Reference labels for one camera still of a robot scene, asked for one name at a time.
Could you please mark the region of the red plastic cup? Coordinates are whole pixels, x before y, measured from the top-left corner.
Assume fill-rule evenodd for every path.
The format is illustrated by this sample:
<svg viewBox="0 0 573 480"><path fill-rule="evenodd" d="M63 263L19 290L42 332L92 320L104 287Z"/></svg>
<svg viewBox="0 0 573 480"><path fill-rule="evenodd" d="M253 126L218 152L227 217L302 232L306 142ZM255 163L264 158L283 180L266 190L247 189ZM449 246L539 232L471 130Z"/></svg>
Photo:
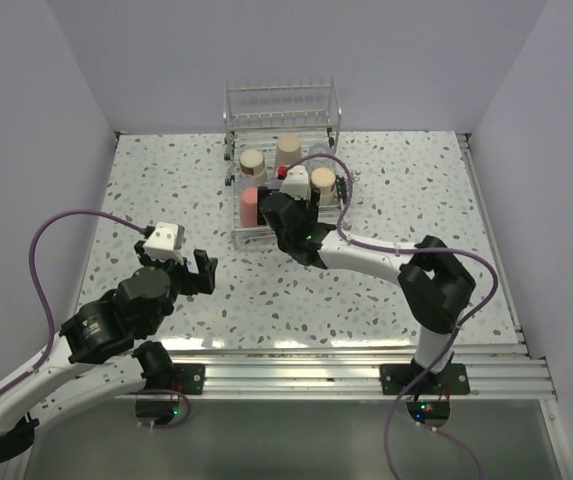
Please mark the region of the red plastic cup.
<svg viewBox="0 0 573 480"><path fill-rule="evenodd" d="M240 224L243 228L254 228L258 226L258 189L256 187L246 188L240 195Z"/></svg>

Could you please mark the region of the large clear glass cup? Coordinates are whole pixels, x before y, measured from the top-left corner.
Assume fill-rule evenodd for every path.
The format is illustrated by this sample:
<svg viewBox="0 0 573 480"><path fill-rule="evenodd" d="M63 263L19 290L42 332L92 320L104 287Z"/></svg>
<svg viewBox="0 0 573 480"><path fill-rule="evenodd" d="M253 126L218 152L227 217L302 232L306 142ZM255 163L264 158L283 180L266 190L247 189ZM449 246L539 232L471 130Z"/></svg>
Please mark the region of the large clear glass cup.
<svg viewBox="0 0 573 480"><path fill-rule="evenodd" d="M318 168L328 168L333 171L335 169L335 162L327 158L327 155L332 155L333 153L333 149L327 142L319 142L311 145L307 152L307 155L311 156L311 159L306 162L307 171L313 173L313 171Z"/></svg>

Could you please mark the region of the steel cup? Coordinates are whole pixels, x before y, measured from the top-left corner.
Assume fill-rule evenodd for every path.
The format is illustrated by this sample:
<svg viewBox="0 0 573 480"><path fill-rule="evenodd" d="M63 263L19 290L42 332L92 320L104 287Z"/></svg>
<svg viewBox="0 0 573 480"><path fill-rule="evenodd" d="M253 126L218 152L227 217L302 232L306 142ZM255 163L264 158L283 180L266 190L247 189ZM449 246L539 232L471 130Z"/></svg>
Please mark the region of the steel cup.
<svg viewBox="0 0 573 480"><path fill-rule="evenodd" d="M247 149L239 158L241 173L255 185L260 185L267 180L267 170L264 154L256 149Z"/></svg>
<svg viewBox="0 0 573 480"><path fill-rule="evenodd" d="M333 198L336 185L335 173L327 167L319 167L312 171L310 175L310 182L314 189L319 191L319 205L329 205Z"/></svg>

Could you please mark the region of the tan paper cup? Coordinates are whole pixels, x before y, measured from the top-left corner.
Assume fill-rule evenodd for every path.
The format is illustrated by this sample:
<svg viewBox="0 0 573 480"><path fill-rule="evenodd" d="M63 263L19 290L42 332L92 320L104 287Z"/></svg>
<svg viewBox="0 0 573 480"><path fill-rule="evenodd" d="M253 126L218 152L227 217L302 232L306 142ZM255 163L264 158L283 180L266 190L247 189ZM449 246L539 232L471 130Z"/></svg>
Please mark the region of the tan paper cup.
<svg viewBox="0 0 573 480"><path fill-rule="evenodd" d="M290 166L302 158L302 143L298 136L284 134L278 137L275 151L274 167Z"/></svg>

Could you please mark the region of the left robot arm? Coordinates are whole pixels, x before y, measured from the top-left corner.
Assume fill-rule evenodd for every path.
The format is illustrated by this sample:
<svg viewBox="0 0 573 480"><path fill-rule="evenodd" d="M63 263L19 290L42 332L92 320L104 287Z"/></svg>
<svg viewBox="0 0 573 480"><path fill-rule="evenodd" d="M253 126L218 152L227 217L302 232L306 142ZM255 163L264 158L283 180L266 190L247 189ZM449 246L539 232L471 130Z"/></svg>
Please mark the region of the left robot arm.
<svg viewBox="0 0 573 480"><path fill-rule="evenodd" d="M0 382L0 463L29 449L35 437L77 412L122 394L177 394L169 353L153 340L180 295L215 289L217 258L193 252L155 259L138 242L140 268L64 322L48 355L38 355Z"/></svg>

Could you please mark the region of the small clear glass cup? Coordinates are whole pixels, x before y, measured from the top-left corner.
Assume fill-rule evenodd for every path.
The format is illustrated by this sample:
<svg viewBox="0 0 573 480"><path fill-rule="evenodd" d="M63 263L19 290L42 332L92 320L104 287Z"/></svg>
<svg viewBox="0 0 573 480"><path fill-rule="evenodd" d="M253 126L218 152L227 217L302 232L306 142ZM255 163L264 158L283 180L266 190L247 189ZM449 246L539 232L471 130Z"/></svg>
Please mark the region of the small clear glass cup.
<svg viewBox="0 0 573 480"><path fill-rule="evenodd" d="M239 174L236 177L236 188L239 194L242 194L245 190L249 188L256 188L257 183L253 175Z"/></svg>

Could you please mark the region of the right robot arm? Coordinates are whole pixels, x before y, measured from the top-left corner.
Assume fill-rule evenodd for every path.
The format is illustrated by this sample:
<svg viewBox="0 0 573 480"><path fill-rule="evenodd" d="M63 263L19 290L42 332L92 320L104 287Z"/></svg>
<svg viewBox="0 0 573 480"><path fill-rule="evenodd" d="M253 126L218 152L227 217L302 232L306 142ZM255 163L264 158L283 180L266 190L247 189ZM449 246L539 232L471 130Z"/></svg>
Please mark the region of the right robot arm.
<svg viewBox="0 0 573 480"><path fill-rule="evenodd" d="M357 272L400 287L420 324L413 384L430 393L446 382L450 339L476 282L440 239L427 236L417 244L395 245L342 235L338 227L318 220L314 199L295 199L268 187L259 189L258 214L275 233L278 248L299 264Z"/></svg>

